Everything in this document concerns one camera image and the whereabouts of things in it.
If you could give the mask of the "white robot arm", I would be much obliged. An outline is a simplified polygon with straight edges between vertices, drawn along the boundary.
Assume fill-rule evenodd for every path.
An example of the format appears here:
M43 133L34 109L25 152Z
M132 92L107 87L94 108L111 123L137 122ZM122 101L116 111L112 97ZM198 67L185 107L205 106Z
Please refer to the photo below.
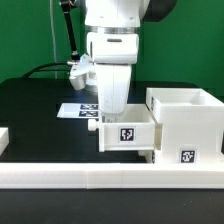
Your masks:
M137 63L138 29L159 22L177 0L74 0L85 13L86 50L97 79L102 116L115 118L127 104L132 66Z

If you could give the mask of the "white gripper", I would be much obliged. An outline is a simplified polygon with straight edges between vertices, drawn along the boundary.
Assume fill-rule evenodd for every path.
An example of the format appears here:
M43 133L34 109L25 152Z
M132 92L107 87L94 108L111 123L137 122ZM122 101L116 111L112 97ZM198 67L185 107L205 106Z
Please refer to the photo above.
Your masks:
M96 65L99 111L105 122L114 122L127 104L130 65Z

